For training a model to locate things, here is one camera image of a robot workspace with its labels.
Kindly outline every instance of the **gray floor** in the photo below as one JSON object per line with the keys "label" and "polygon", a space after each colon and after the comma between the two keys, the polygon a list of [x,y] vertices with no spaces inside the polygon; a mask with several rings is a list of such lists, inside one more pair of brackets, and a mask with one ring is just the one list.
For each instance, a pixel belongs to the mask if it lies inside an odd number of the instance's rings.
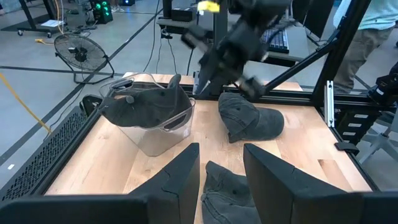
{"label": "gray floor", "polygon": [[[108,55],[113,55],[115,51],[122,46],[129,38],[136,33],[144,24],[146,24],[155,14],[156,0],[137,1],[135,6],[125,7],[126,13],[115,13],[114,21],[99,25],[97,30],[91,32],[90,38],[100,44]],[[65,7],[72,8],[74,5],[65,3]],[[32,15],[40,16],[46,13],[43,6],[30,8]],[[0,16],[0,29],[18,22],[26,20],[23,11],[17,11],[5,16]],[[333,31],[330,22],[328,23],[325,36]],[[160,30],[155,28],[155,46],[152,60],[147,68],[150,73],[173,74],[174,66],[170,47],[166,40],[162,40],[162,48],[160,51],[159,66],[156,69],[158,60],[158,50],[160,47]],[[120,78],[125,72],[143,71],[152,47],[153,21],[146,26],[134,39],[130,41],[116,56],[112,59],[112,64]],[[19,37],[16,32],[0,32],[0,72],[8,79],[11,86],[19,94],[20,98],[30,107],[30,109],[40,118],[45,117],[52,111],[62,100],[67,101],[60,110],[53,111],[51,118],[47,124],[52,124],[61,115],[61,112],[70,104],[64,117],[68,112],[77,105],[77,102],[87,94],[98,94],[98,88],[102,83],[97,85],[86,85],[82,92],[76,95],[69,95],[77,84],[73,83],[72,74],[66,73],[68,67],[54,55],[54,47],[51,45],[42,45],[35,43],[35,39],[45,39],[48,42],[53,39],[47,39],[45,34],[35,32],[25,32]],[[380,46],[370,56],[369,62],[358,72],[358,77],[367,85],[372,86],[376,78],[380,75],[388,73],[389,69],[398,60],[398,50],[394,48],[395,41],[398,40],[398,30],[395,30],[390,39]],[[178,35],[170,40],[172,50],[175,55],[177,72],[186,74],[187,63],[190,51],[179,40]],[[308,47],[311,51],[315,50],[315,46],[308,41]],[[198,70],[197,64],[201,53],[194,51],[190,71]],[[300,72],[298,75],[290,79],[290,81],[298,82],[304,90],[312,91],[319,73],[322,69],[324,58],[313,63],[311,66]],[[38,68],[52,69],[60,71],[30,71],[22,69],[10,69],[9,67],[21,68]],[[257,75],[263,80],[270,80],[280,73],[286,71],[287,68],[267,65],[257,62],[249,62],[245,67],[247,73]],[[102,72],[110,72],[110,68],[106,67]],[[356,81],[355,89],[365,90],[366,87]],[[0,155],[6,152],[10,147],[18,148],[16,143],[29,130],[34,127],[37,122],[25,109],[15,100],[9,90],[0,85],[0,115],[2,119],[2,128],[0,128]],[[25,160],[40,146],[43,138],[46,136],[44,128],[40,128],[34,135],[27,140],[2,166],[0,166],[0,187],[23,165]],[[364,143],[360,145],[361,150],[366,150],[369,146]],[[379,151],[370,158],[365,164],[369,173],[375,178],[377,184],[382,189],[398,188],[398,163],[393,161],[384,152]]]}

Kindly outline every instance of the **black bracket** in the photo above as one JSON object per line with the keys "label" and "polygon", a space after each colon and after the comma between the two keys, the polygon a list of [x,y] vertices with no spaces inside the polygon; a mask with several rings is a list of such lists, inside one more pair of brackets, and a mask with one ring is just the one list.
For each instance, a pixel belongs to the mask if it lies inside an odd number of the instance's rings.
{"label": "black bracket", "polygon": [[354,156],[358,155],[359,149],[352,143],[349,142],[338,142],[335,143],[337,150],[352,153]]}
{"label": "black bracket", "polygon": [[173,37],[167,32],[166,28],[160,30],[160,38],[171,40]]}
{"label": "black bracket", "polygon": [[102,103],[102,98],[95,95],[86,95],[81,100],[79,106],[80,109],[86,114],[87,117],[90,116],[92,112]]}

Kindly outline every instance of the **black keyboard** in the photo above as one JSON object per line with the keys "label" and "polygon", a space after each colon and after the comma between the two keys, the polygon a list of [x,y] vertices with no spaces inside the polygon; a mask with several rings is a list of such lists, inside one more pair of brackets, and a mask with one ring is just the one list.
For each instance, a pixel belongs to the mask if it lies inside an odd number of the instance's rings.
{"label": "black keyboard", "polygon": [[[268,41],[268,38],[276,31],[277,29],[269,29],[266,30],[262,35],[262,41],[265,43]],[[280,53],[289,53],[289,43],[287,42],[287,34],[286,30],[280,31],[270,42],[269,51],[280,52]]]}

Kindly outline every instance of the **khaki pants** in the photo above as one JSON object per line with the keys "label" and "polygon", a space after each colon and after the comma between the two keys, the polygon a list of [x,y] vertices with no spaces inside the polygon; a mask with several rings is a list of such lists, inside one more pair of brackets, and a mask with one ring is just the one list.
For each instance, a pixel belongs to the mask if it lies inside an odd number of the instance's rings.
{"label": "khaki pants", "polygon": [[355,33],[354,39],[349,45],[343,62],[333,80],[335,93],[350,93],[354,88],[356,72],[365,64],[372,51],[388,39],[392,30],[393,27],[385,30],[364,29]]}

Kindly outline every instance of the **cap button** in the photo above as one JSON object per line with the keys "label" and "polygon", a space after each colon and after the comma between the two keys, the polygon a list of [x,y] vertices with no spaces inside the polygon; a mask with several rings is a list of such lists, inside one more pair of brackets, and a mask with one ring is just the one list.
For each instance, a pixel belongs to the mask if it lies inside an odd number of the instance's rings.
{"label": "cap button", "polygon": [[129,103],[129,104],[133,104],[134,103],[134,97],[126,96],[126,102]]}

